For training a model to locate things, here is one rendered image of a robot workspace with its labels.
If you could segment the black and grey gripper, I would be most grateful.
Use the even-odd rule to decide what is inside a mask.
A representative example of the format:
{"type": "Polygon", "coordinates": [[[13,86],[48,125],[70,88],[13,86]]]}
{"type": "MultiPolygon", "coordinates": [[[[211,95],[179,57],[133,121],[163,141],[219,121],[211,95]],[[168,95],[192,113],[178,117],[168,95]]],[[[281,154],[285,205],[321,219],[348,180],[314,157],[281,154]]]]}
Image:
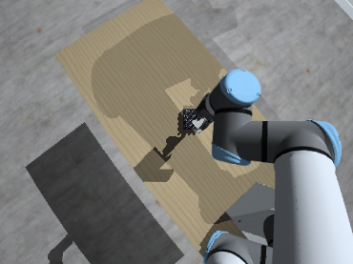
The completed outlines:
{"type": "Polygon", "coordinates": [[[199,115],[200,117],[203,116],[204,118],[206,118],[206,120],[204,118],[200,118],[199,120],[192,121],[192,123],[197,127],[196,133],[204,131],[212,122],[214,122],[214,116],[207,111],[205,104],[208,95],[209,92],[205,95],[206,97],[204,96],[205,98],[203,97],[204,100],[201,100],[201,102],[194,111],[194,113],[199,115]]]}

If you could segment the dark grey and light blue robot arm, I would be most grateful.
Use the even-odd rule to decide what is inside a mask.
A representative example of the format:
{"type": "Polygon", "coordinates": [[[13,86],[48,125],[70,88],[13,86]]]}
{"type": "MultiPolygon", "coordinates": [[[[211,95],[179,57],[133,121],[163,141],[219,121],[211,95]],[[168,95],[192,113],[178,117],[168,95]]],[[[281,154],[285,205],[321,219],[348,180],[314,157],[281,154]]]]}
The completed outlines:
{"type": "Polygon", "coordinates": [[[263,223],[268,246],[215,231],[203,264],[353,264],[353,233],[335,175],[342,156],[336,129],[314,120],[252,121],[259,97],[258,79],[232,70],[205,104],[214,116],[216,160],[274,163],[275,213],[263,223]]]}

